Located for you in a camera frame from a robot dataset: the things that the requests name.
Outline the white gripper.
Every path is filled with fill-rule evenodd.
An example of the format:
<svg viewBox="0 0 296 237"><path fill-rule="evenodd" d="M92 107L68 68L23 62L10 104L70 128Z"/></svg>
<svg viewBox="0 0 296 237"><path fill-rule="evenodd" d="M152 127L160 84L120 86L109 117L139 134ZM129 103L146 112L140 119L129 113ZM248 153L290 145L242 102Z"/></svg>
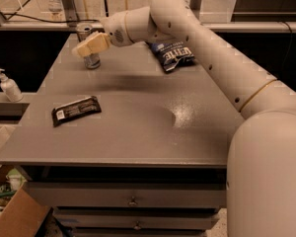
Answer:
<svg viewBox="0 0 296 237"><path fill-rule="evenodd" d="M72 53L79 57L86 57L107 50L111 43L118 47L132 45L133 41L126 27L127 14L127 11L123 11L102 18L101 24L105 32L90 34L72 49Z"/></svg>

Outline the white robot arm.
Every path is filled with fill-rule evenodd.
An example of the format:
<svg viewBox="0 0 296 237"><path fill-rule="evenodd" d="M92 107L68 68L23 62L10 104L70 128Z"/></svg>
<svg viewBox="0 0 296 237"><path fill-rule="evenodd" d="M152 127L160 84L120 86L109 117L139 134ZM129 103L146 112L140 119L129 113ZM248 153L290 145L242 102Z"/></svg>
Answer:
<svg viewBox="0 0 296 237"><path fill-rule="evenodd" d="M75 54L179 40L244 118L227 159L228 237L296 237L296 93L204 27L185 0L152 0L102 25Z"/></svg>

